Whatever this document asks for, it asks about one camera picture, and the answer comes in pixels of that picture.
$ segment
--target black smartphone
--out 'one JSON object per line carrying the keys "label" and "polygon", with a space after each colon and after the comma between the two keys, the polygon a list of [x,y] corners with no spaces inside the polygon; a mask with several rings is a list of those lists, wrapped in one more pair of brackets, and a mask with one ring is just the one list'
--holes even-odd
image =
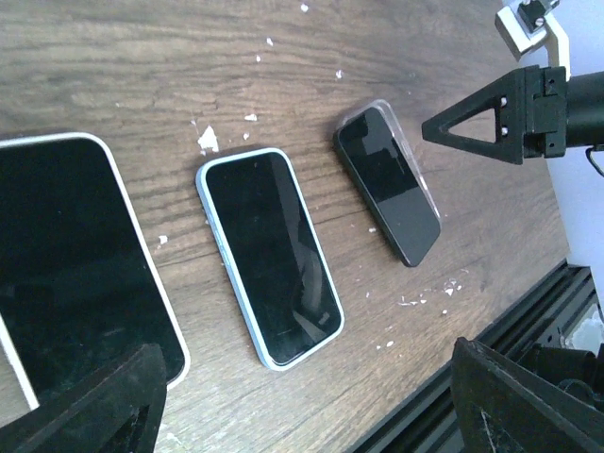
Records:
{"label": "black smartphone", "polygon": [[417,266],[439,237],[441,224],[396,138],[399,126],[387,121],[386,106],[371,106],[346,121],[334,143],[393,251],[408,266]]}
{"label": "black smartphone", "polygon": [[168,389],[190,359],[109,148],[0,142],[0,340],[31,409],[142,344]]}
{"label": "black smartphone", "polygon": [[260,361],[284,371],[338,335],[342,306],[285,153],[211,160],[196,185]]}

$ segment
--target phone screen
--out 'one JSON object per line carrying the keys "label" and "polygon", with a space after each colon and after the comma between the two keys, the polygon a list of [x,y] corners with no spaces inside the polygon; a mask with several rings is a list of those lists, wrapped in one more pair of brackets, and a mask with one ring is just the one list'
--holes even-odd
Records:
{"label": "phone screen", "polygon": [[145,343],[161,347],[168,380],[183,369],[99,143],[0,147],[0,313],[40,403]]}
{"label": "phone screen", "polygon": [[206,183],[261,336],[285,365],[343,321],[288,163],[275,152],[235,159]]}
{"label": "phone screen", "polygon": [[441,226],[381,112],[365,110],[338,131],[336,145],[397,254],[419,264]]}

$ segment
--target metal bracket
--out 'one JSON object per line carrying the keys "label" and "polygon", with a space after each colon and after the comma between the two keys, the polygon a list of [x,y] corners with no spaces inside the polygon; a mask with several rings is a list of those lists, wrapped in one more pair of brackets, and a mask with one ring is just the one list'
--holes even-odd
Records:
{"label": "metal bracket", "polygon": [[455,343],[451,371],[451,394],[467,451],[602,451],[604,414],[579,401],[573,389],[571,396],[464,338]]}
{"label": "metal bracket", "polygon": [[495,15],[495,27],[516,60],[542,46],[551,67],[566,68],[570,78],[570,43],[553,14],[560,0],[515,0]]}

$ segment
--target phone bezel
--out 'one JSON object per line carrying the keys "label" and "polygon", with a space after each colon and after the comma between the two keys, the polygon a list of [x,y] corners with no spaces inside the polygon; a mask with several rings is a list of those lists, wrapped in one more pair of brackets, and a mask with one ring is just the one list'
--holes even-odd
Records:
{"label": "phone bezel", "polygon": [[[271,355],[268,352],[268,348],[266,347],[266,343],[264,341],[262,332],[260,331],[260,327],[258,326],[256,316],[254,315],[252,306],[250,305],[249,299],[247,298],[247,294],[245,292],[245,287],[243,286],[243,282],[242,282],[241,276],[239,274],[239,270],[237,269],[237,264],[231,253],[231,250],[228,246],[227,236],[225,234],[225,231],[223,230],[222,224],[220,223],[220,218],[218,217],[218,213],[216,211],[216,208],[214,206],[214,203],[213,203],[213,200],[211,197],[210,188],[208,187],[208,184],[206,181],[206,175],[208,173],[208,170],[216,165],[222,165],[222,164],[226,164],[226,163],[229,163],[229,162],[232,162],[235,160],[240,160],[240,159],[253,158],[253,157],[260,156],[262,154],[268,154],[268,153],[278,154],[287,163],[290,175],[294,182],[294,186],[295,186],[295,189],[297,192],[298,199],[299,199],[300,203],[302,204],[304,214],[306,216],[307,221],[309,222],[310,232],[312,233],[312,238],[314,239],[314,241],[317,245],[319,258],[320,258],[321,264],[324,267],[325,272],[327,274],[327,281],[329,282],[330,289],[334,295],[334,300],[338,307],[338,311],[340,312],[340,317],[342,320],[340,325],[338,326],[337,330],[334,333],[332,333],[331,335],[326,337],[322,342],[316,344],[314,347],[309,349],[307,352],[305,352],[301,356],[297,357],[296,359],[294,359],[293,361],[290,361],[289,363],[287,363],[285,365],[279,365],[279,364],[275,363],[275,361],[273,361],[273,358],[271,357]],[[256,351],[258,352],[258,356],[260,357],[260,361],[262,362],[262,364],[264,364],[264,366],[266,366],[267,368],[269,368],[271,370],[275,370],[275,371],[288,370],[288,369],[292,368],[293,366],[297,365],[298,363],[300,363],[302,360],[304,360],[310,354],[313,354],[314,352],[319,350],[321,347],[325,346],[327,343],[329,343],[335,337],[337,337],[340,334],[340,332],[342,331],[342,329],[344,328],[344,311],[342,310],[342,304],[340,303],[340,299],[336,292],[335,285],[333,284],[333,280],[331,278],[331,273],[329,272],[329,268],[327,267],[327,262],[325,260],[324,254],[323,254],[323,249],[321,248],[321,245],[317,238],[316,232],[314,230],[314,226],[312,224],[312,220],[309,215],[309,210],[306,206],[304,197],[302,196],[302,191],[300,190],[300,186],[295,177],[294,168],[292,166],[292,163],[288,159],[287,155],[278,148],[262,148],[262,149],[255,150],[255,151],[249,151],[249,152],[245,152],[245,153],[241,153],[241,154],[237,154],[237,155],[233,155],[233,156],[227,156],[227,157],[211,160],[211,161],[207,162],[206,164],[204,164],[197,171],[197,175],[195,177],[195,184],[197,186],[197,191],[199,192],[199,197],[201,198],[201,202],[203,204],[204,210],[206,211],[206,215],[208,216],[208,222],[210,224],[214,238],[216,239],[216,242],[218,245],[218,250],[219,250],[219,252],[222,256],[223,262],[225,264],[225,269],[228,273],[228,277],[233,286],[235,296],[236,296],[237,301],[239,302],[239,306],[242,310],[243,318],[245,319],[245,323],[247,324],[247,328],[250,332],[250,336],[252,337],[252,342],[254,343],[254,346],[256,347]]]}
{"label": "phone bezel", "polygon": [[[184,356],[184,365],[180,370],[180,373],[168,382],[167,388],[171,390],[175,388],[186,376],[191,368],[191,354],[189,349],[185,343],[185,339],[180,330],[180,326],[178,325],[178,321],[176,320],[176,315],[174,310],[172,309],[172,305],[170,304],[170,300],[168,299],[168,294],[166,293],[163,284],[161,283],[161,279],[159,278],[159,273],[155,264],[153,263],[153,259],[151,258],[151,253],[147,247],[147,244],[144,240],[143,232],[141,231],[141,226],[139,225],[139,221],[136,218],[136,214],[132,207],[132,203],[130,202],[130,198],[126,191],[126,186],[124,185],[124,181],[120,176],[120,173],[117,168],[117,164],[115,163],[115,159],[111,154],[109,147],[98,137],[93,134],[89,134],[87,132],[67,132],[60,134],[50,134],[50,135],[41,135],[36,137],[24,137],[19,139],[9,139],[3,140],[0,142],[0,153],[6,148],[12,147],[21,147],[31,144],[40,144],[40,143],[52,143],[52,142],[66,142],[69,140],[90,140],[97,145],[99,145],[103,151],[105,152],[105,156],[107,157],[107,161],[109,166],[111,167],[111,171],[113,172],[113,176],[115,178],[115,182],[117,183],[120,194],[124,199],[124,204],[126,205],[126,209],[128,211],[128,215],[130,217],[130,222],[134,226],[134,230],[136,231],[136,236],[139,240],[139,244],[141,246],[141,250],[143,251],[144,258],[146,260],[148,269],[151,271],[151,275],[155,281],[155,284],[158,288],[159,295],[161,296],[161,300],[163,301],[163,305],[165,306],[166,311],[168,312],[168,317],[170,318],[170,322],[172,323],[172,327],[175,331],[176,337],[180,344],[180,348],[182,349],[182,353]],[[19,381],[19,385],[21,386],[27,404],[31,410],[37,409],[40,406],[40,402],[38,401],[38,397],[36,396],[33,387],[31,386],[31,382],[29,382],[29,377],[21,363],[21,359],[19,358],[19,354],[10,338],[10,334],[8,333],[7,326],[2,318],[2,313],[0,313],[0,344],[5,350],[7,355],[8,363],[12,366],[15,374],[17,375],[17,379]]]}

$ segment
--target wood grain surface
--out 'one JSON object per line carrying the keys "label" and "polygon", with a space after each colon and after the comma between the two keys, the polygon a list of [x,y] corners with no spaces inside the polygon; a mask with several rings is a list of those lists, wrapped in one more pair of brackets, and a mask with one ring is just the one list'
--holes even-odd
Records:
{"label": "wood grain surface", "polygon": [[[0,133],[83,130],[109,145],[191,350],[157,451],[346,449],[450,358],[458,336],[474,337],[565,256],[543,161],[516,167],[421,140],[424,120],[514,67],[494,27],[498,2],[308,6],[0,3]],[[369,232],[330,145],[343,112],[374,98],[392,104],[443,216],[415,269]],[[203,156],[208,125],[221,151]],[[465,125],[479,136],[492,127]],[[256,356],[193,185],[205,161],[261,145],[293,162],[346,319],[286,373]],[[426,303],[401,306],[403,296]],[[0,397],[3,424],[25,413],[6,361]]]}

